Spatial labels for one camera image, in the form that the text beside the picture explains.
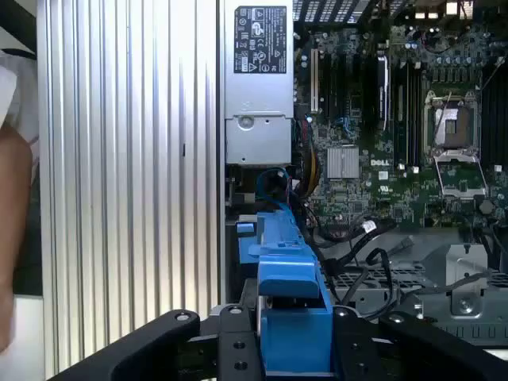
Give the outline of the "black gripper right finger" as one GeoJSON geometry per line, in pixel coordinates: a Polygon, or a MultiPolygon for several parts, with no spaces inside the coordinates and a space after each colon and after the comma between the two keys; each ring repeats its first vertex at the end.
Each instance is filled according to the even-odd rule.
{"type": "Polygon", "coordinates": [[[376,324],[334,309],[333,365],[339,380],[506,380],[507,362],[407,313],[376,324]]]}

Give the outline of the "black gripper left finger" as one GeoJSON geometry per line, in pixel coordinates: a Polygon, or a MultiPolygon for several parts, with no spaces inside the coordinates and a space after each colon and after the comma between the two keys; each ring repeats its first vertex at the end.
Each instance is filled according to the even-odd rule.
{"type": "Polygon", "coordinates": [[[261,380],[250,313],[226,306],[201,320],[173,310],[55,375],[56,380],[261,380]]]}

